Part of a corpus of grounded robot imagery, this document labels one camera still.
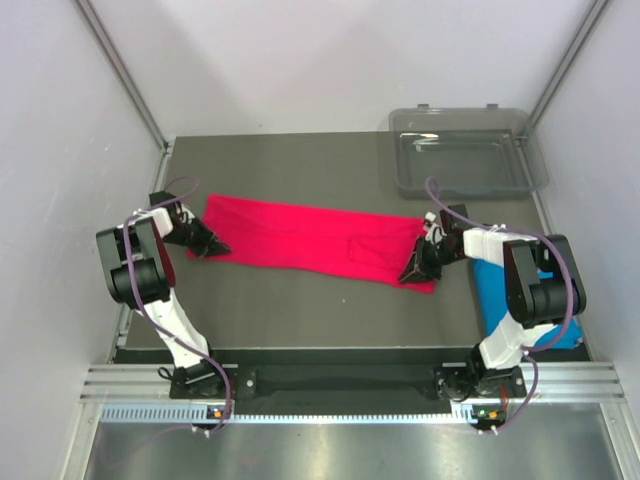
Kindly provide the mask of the blue folded t shirt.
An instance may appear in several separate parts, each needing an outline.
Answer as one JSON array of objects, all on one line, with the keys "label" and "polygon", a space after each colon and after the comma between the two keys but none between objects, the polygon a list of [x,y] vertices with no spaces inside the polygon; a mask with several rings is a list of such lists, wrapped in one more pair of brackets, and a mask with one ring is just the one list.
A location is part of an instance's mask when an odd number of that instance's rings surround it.
[{"label": "blue folded t shirt", "polygon": [[[490,335],[498,326],[508,311],[506,304],[506,289],[504,268],[483,260],[472,261],[472,271],[475,279],[484,333]],[[552,349],[572,350],[583,343],[583,333],[576,319],[571,320],[570,326],[563,337]]]}]

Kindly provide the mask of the red t shirt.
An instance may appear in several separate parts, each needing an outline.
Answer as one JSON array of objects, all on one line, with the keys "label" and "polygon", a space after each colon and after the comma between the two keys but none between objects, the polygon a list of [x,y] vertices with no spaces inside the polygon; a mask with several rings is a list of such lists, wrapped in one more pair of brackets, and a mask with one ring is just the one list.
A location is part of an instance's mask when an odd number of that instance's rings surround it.
[{"label": "red t shirt", "polygon": [[418,217],[345,211],[211,194],[202,217],[231,252],[213,261],[295,269],[369,281],[422,294],[435,283],[401,284]]}]

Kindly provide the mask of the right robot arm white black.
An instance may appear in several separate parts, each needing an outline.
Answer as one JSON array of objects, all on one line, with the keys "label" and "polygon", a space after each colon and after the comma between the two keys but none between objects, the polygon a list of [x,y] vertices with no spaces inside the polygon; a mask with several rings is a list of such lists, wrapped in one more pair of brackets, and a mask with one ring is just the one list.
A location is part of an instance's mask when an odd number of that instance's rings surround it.
[{"label": "right robot arm white black", "polygon": [[418,237],[398,282],[439,280],[444,266],[463,259],[503,271],[506,312],[474,347],[466,372],[469,388],[487,396],[502,385],[502,371],[518,366],[554,326],[584,311],[586,292],[566,236],[538,238],[496,228],[455,228],[437,240],[432,234]]}]

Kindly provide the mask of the clear plastic storage bin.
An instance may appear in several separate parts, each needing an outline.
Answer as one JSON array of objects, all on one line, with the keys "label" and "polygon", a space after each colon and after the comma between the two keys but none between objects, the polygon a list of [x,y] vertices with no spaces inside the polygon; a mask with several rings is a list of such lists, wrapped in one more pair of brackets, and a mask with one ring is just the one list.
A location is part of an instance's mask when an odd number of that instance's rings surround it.
[{"label": "clear plastic storage bin", "polygon": [[533,124],[520,109],[400,108],[389,114],[389,131],[405,199],[426,199],[430,177],[441,199],[519,199],[549,183]]}]

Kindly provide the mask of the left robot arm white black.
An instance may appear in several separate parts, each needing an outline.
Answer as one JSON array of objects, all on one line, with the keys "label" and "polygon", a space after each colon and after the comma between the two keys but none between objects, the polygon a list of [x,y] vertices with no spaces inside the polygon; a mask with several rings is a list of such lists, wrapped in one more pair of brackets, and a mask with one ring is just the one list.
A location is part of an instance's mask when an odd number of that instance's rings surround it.
[{"label": "left robot arm white black", "polygon": [[98,232],[96,243],[109,294],[151,320],[172,355],[174,375],[205,396],[220,394],[227,374],[208,360],[208,341],[179,303],[166,246],[197,258],[229,255],[231,248],[179,202],[138,210],[128,223]]}]

